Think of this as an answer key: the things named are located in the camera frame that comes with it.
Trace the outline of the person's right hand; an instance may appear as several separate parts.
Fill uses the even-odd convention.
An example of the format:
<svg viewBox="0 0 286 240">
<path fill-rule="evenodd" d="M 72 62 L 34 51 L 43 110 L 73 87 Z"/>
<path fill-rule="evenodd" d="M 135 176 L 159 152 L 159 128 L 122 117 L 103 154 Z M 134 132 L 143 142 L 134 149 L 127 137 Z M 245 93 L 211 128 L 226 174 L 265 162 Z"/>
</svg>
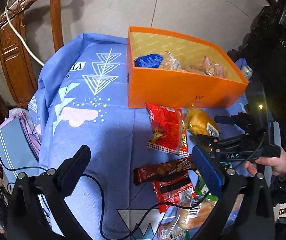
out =
<svg viewBox="0 0 286 240">
<path fill-rule="evenodd" d="M 266 165 L 272 167 L 274 176 L 286 175 L 286 152 L 281 148 L 280 157 L 260 157 L 254 161 L 256 165 Z"/>
</svg>

